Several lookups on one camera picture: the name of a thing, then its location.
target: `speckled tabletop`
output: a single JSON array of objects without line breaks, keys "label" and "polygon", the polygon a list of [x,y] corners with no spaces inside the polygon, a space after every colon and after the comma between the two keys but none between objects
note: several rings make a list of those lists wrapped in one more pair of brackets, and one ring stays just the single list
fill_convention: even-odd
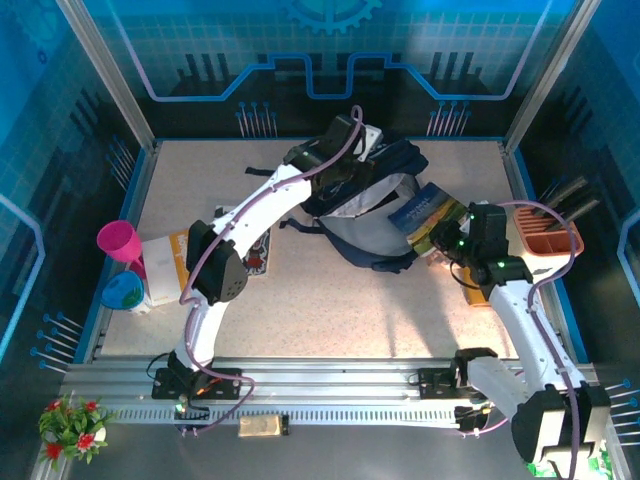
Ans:
[{"label": "speckled tabletop", "polygon": [[[216,205],[240,203],[263,178],[248,166],[275,168],[300,142],[164,142],[138,231],[143,240],[211,221]],[[463,203],[510,199],[496,142],[415,141],[433,181]],[[306,220],[300,209],[296,218]],[[323,236],[272,229],[264,277],[251,277],[233,301],[216,340],[225,357],[451,357],[457,348],[490,347],[501,357],[515,349],[491,309],[467,305],[442,267],[417,261],[400,275],[347,263]],[[173,349],[186,308],[177,302],[150,314],[114,312],[102,355],[155,355]]]}]

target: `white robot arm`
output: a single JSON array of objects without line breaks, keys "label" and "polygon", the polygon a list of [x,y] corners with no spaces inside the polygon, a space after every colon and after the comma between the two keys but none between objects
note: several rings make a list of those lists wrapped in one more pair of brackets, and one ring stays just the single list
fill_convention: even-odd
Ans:
[{"label": "white robot arm", "polygon": [[[340,122],[334,121],[327,135],[346,138],[345,131],[353,128],[353,122],[342,118]],[[366,161],[368,152],[380,139],[380,130],[366,126],[361,140],[346,161]],[[344,168],[332,170],[332,167],[323,172],[320,180],[311,177],[274,189],[274,185],[282,180],[300,176],[302,172],[326,161],[338,150],[335,142],[330,146],[324,148],[326,145],[314,146],[307,142],[294,147],[285,157],[285,163],[242,205],[217,219],[213,226],[203,222],[196,222],[192,226],[189,233],[191,261],[187,259],[190,270],[212,239],[218,235],[221,238],[218,240],[220,244],[213,250],[211,261],[203,264],[203,269],[195,278],[193,294],[200,301],[192,307],[195,311],[191,312],[193,325],[189,338],[183,335],[173,354],[182,372],[197,375],[199,365],[209,365],[213,361],[215,339],[224,312],[247,281],[241,259],[251,245],[286,212],[308,199],[314,188],[322,186],[323,182],[335,181],[335,175],[344,172]],[[252,205],[252,200],[267,190],[271,190],[271,194]],[[247,205],[250,208],[236,222],[236,213]],[[472,221],[468,237],[462,237],[457,223],[439,224],[431,234],[432,241],[452,259],[471,268],[472,278],[502,319],[514,343],[524,369],[525,381],[507,370],[489,349],[457,352],[452,362],[455,370],[452,380],[455,380],[456,386],[471,386],[481,392],[509,418],[514,443],[525,461],[550,459],[566,468],[571,456],[571,416],[567,386],[562,374],[568,375],[577,392],[581,435],[579,453],[582,456],[592,456],[599,450],[609,414],[608,396],[601,387],[587,384],[560,345],[542,305],[536,300],[533,308],[536,309],[540,325],[552,339],[566,372],[560,372],[556,367],[554,355],[543,340],[540,328],[533,322],[527,305],[532,288],[531,274],[521,259],[509,257],[506,253],[504,209],[495,205],[471,204],[470,210]],[[229,222],[236,222],[230,230],[225,228]],[[458,245],[462,244],[465,247],[459,248]]]}]

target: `flower pot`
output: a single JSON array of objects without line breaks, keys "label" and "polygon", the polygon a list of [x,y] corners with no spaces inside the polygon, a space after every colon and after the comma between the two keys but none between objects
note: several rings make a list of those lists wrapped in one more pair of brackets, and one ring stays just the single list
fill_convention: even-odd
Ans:
[{"label": "flower pot", "polygon": [[107,438],[107,429],[102,427],[100,430],[96,432],[95,437],[93,437],[94,442],[104,442],[104,439]]}]

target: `backpack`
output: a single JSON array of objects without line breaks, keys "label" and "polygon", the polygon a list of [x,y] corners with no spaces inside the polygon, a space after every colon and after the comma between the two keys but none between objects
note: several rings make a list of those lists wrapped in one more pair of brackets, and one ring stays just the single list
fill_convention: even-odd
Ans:
[{"label": "backpack", "polygon": [[[391,131],[383,132],[382,142],[368,160],[366,174],[319,189],[300,204],[317,226],[307,227],[289,218],[279,227],[324,234],[356,267],[400,273],[418,255],[387,217],[420,190],[416,175],[429,162],[417,146]],[[273,171],[248,168],[245,173],[269,176]]]}]

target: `enclosure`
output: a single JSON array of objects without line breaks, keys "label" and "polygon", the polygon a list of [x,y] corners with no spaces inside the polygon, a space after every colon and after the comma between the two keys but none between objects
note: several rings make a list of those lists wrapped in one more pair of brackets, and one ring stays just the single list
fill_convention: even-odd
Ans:
[{"label": "enclosure", "polygon": [[[637,385],[639,8],[631,0],[0,0],[0,476],[209,478],[220,468],[209,458],[217,450],[232,460],[227,478],[305,478],[305,469],[306,478],[409,478],[427,468],[438,478],[529,478],[504,431],[460,446],[436,429],[338,420],[338,406],[375,411],[362,400],[370,392],[348,390],[366,383],[365,370],[388,374],[370,387],[396,398],[404,387],[394,372],[444,364],[458,348],[487,346],[518,368],[500,318],[470,308],[447,270],[420,261],[400,275],[358,269],[324,237],[273,227],[267,274],[251,277],[229,308],[216,355],[295,398],[300,436],[295,447],[263,450],[221,427],[196,444],[168,419],[143,418],[156,408],[145,367],[176,346],[186,307],[144,316],[105,308],[101,293],[123,265],[96,236],[117,219],[142,241],[211,222],[218,207],[262,185],[247,168],[275,168],[357,104],[366,123],[420,148],[430,162],[421,183],[464,204],[539,199],[560,181],[588,178],[601,201],[576,220],[585,250],[542,297],[590,379]],[[271,376],[301,370],[318,372],[310,382],[323,395],[301,396],[298,384]],[[113,426],[91,465],[43,470],[35,425],[71,390],[104,395],[131,417]],[[309,419],[304,403],[331,419]],[[610,422],[608,433],[617,478],[640,477],[633,427]],[[502,449],[504,465],[494,461]],[[434,467],[425,451],[449,465]],[[270,462],[282,469],[257,466]]]}]

